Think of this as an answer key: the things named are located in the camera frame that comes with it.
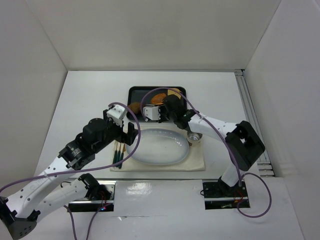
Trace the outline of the brown croissant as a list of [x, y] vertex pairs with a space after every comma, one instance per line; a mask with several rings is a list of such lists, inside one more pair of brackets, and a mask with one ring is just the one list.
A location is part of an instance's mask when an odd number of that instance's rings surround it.
[[128, 107], [131, 109], [131, 111], [135, 115], [138, 115], [141, 113], [141, 103], [140, 102], [132, 102], [131, 104], [128, 105]]

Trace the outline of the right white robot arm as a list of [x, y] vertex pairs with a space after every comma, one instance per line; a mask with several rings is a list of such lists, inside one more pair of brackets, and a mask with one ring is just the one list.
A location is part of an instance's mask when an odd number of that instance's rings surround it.
[[186, 109], [176, 95], [166, 96], [157, 106], [161, 119], [172, 121], [179, 129], [221, 141], [231, 164], [218, 179], [218, 189], [226, 194], [265, 152], [266, 147], [248, 121], [226, 122], [205, 116], [194, 108]]

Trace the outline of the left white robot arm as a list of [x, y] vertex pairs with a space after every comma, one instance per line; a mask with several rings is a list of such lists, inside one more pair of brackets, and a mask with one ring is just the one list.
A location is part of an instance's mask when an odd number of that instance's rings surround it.
[[[82, 168], [113, 141], [132, 145], [135, 138], [141, 136], [139, 125], [128, 123], [127, 132], [123, 131], [123, 125], [120, 118], [90, 120], [39, 176], [28, 178], [28, 184], [15, 194], [0, 198], [0, 219], [12, 239], [25, 237], [43, 217], [69, 202], [95, 198], [104, 190], [90, 173], [82, 172]], [[56, 190], [76, 173], [81, 176]]]

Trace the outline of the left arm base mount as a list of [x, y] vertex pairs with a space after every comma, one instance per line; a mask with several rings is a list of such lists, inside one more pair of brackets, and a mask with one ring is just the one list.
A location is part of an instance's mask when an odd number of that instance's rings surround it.
[[113, 212], [116, 182], [109, 180], [97, 180], [89, 173], [82, 174], [77, 178], [70, 178], [60, 184], [67, 187], [75, 181], [82, 181], [86, 192], [82, 198], [68, 203], [68, 208], [73, 213]]

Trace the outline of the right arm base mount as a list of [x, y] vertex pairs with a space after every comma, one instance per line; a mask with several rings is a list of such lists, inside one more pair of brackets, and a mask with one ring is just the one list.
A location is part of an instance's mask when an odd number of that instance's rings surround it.
[[202, 190], [199, 192], [204, 198], [206, 210], [226, 210], [250, 208], [247, 187], [244, 181], [241, 186], [237, 183], [234, 187], [224, 186], [220, 180], [206, 180], [202, 182]]

